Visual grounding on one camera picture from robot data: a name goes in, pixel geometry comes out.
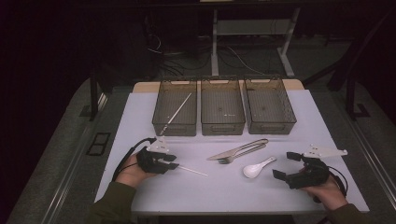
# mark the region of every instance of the hand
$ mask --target hand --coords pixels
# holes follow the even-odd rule
[[[348,204],[346,197],[338,188],[337,182],[332,176],[329,176],[322,185],[301,188],[301,190],[308,192],[310,196],[317,196],[323,205],[331,211]]]
[[[130,156],[122,167],[126,167],[128,165],[132,165],[132,166],[123,169],[117,176],[116,182],[131,186],[132,188],[136,188],[143,180],[156,175],[156,174],[144,172],[137,165],[136,154]]]

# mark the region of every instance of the white table surface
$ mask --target white table surface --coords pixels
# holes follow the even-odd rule
[[[148,179],[139,186],[132,211],[138,215],[157,216],[323,212],[322,204],[314,203],[306,192],[289,189],[284,181],[275,179],[272,175],[273,169],[290,175],[303,168],[302,161],[286,158],[288,151],[303,153],[309,149],[310,144],[336,148],[310,92],[288,91],[288,95],[297,118],[289,135],[249,134],[246,126],[242,135],[202,136],[198,110],[196,136],[165,139],[170,154],[177,156],[176,163],[208,176],[176,168]],[[151,119],[156,99],[157,93],[153,92],[130,94],[96,201],[103,197],[114,170],[126,152],[140,140],[155,136]],[[210,156],[261,138],[269,139],[267,147],[237,158],[231,164],[206,160]],[[258,177],[249,179],[243,175],[244,166],[271,156],[275,156],[277,161],[266,166]],[[362,212],[369,211],[342,158],[332,157],[323,161],[341,171],[347,178],[349,202],[354,203]]]

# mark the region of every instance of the dark background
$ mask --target dark background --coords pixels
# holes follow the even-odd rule
[[[304,7],[295,34],[351,37],[359,32],[351,27],[370,23],[368,2],[341,8]],[[161,35],[168,46],[180,43],[179,48],[194,53],[196,36],[210,35],[211,20],[207,15],[211,14],[150,14],[148,25],[143,22],[147,12],[88,15],[69,1],[0,3],[0,223],[4,223],[74,92],[90,73],[94,72],[102,89],[110,93],[113,86],[151,80],[161,58],[146,50],[151,44],[148,33]],[[362,56],[364,63],[359,65],[362,83],[393,122],[395,22],[393,12]],[[374,64],[373,55],[383,60],[375,60]]]

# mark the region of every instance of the sleeve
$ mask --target sleeve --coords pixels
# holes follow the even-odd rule
[[[356,206],[352,203],[346,204],[338,209],[335,209],[334,211],[331,211],[327,218],[332,224],[371,223],[370,219],[361,211],[359,211],[358,208],[356,208]]]
[[[131,223],[131,204],[136,189],[111,182],[102,199],[94,203],[86,219],[87,224]]]

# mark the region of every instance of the white plastic spoon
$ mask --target white plastic spoon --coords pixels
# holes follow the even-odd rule
[[[262,161],[258,164],[254,165],[248,165],[244,167],[244,175],[247,176],[248,178],[254,178],[259,175],[259,173],[262,171],[262,168],[266,166],[267,164],[276,161],[275,157],[270,157],[265,161]]]

